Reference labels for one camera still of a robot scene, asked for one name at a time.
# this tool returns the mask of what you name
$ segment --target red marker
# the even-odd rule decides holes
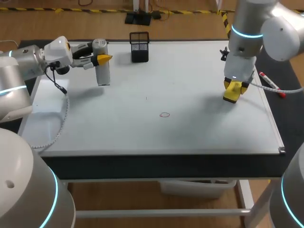
[[[269,77],[267,77],[263,72],[260,72],[259,75],[261,76],[262,79],[264,79],[264,81],[266,81],[268,83],[268,85],[270,85],[271,88],[273,89],[278,89],[278,90],[281,90],[273,81],[270,80]],[[285,98],[286,97],[286,94],[284,93],[277,93],[279,94],[279,96],[281,98]]]

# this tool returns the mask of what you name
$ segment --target white tabletop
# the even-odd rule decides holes
[[[219,50],[227,45],[151,42],[149,62],[134,64],[129,43],[111,42],[110,86],[97,86],[94,69],[57,76],[70,112],[61,137],[41,155],[278,154],[283,143],[263,90],[250,86],[236,104],[223,100]],[[19,134],[46,144],[66,105],[45,76],[36,86],[34,111]],[[164,112],[170,116],[160,117]]]

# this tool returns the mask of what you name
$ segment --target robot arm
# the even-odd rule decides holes
[[[25,80],[44,75],[48,67],[60,75],[66,74],[70,66],[85,70],[95,67],[97,84],[109,85],[111,58],[104,39],[71,47],[64,36],[42,49],[32,45],[0,54],[0,123],[32,112]]]
[[[224,74],[248,82],[264,44],[268,55],[285,61],[304,52],[304,17],[278,0],[239,0]]]

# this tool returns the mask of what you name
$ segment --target white cable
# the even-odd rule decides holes
[[[67,106],[66,106],[66,114],[65,114],[65,117],[64,117],[64,119],[63,119],[63,122],[62,122],[62,124],[61,124],[61,127],[60,127],[60,129],[59,129],[59,131],[58,131],[56,137],[55,137],[52,141],[48,142],[48,143],[45,144],[45,145],[38,145],[38,146],[33,146],[33,145],[31,145],[31,148],[32,148],[32,149],[41,149],[41,148],[49,147],[49,146],[53,145],[53,144],[57,141],[57,139],[61,136],[62,131],[63,131],[63,128],[64,128],[65,123],[66,123],[66,121],[67,121],[68,112],[69,112],[69,110],[70,110],[70,99],[68,98],[68,95],[67,95],[67,94],[66,94],[65,96],[66,96],[66,105],[67,105]]]
[[[2,42],[14,42],[16,44],[16,46],[19,47],[18,43],[12,39],[0,40],[0,43],[2,43]]]
[[[283,93],[283,94],[295,94],[295,93],[299,93],[299,92],[304,90],[304,87],[302,87],[300,89],[295,89],[295,90],[280,90],[280,89],[269,88],[269,87],[266,87],[266,86],[263,86],[263,85],[257,85],[257,84],[254,84],[252,82],[250,84],[253,85],[253,86],[259,87],[261,89],[268,90],[270,92]]]

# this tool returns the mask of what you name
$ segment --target black cable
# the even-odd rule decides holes
[[[150,1],[149,1],[149,6],[151,6],[151,10],[149,11],[149,13],[152,13],[152,12],[153,12],[153,6],[152,6],[152,4],[150,3]]]
[[[161,8],[161,9],[164,9],[164,10],[167,10],[167,11],[168,11],[168,17],[167,17],[165,20],[160,20],[160,21],[166,21],[166,20],[168,20],[169,17],[170,17],[170,10],[169,10],[167,7],[158,5],[158,4],[156,3],[155,0],[153,0],[153,3],[154,3],[158,8]]]
[[[80,0],[78,0],[78,5],[79,6],[89,6],[89,5],[91,5],[93,3],[93,0],[91,0],[88,4],[81,4],[80,3]]]
[[[53,72],[53,79],[54,79],[54,80],[52,80],[52,79],[48,76],[48,74],[47,74],[47,69],[48,69],[48,68],[50,68],[51,71]],[[62,93],[67,94],[67,90],[66,90],[64,87],[60,86],[60,85],[56,82],[56,79],[55,79],[55,69],[54,69],[51,65],[47,65],[47,67],[46,67],[45,70],[44,70],[44,74],[47,76],[47,78],[48,78],[51,82],[54,83],[54,85],[56,86],[57,89],[59,89]]]

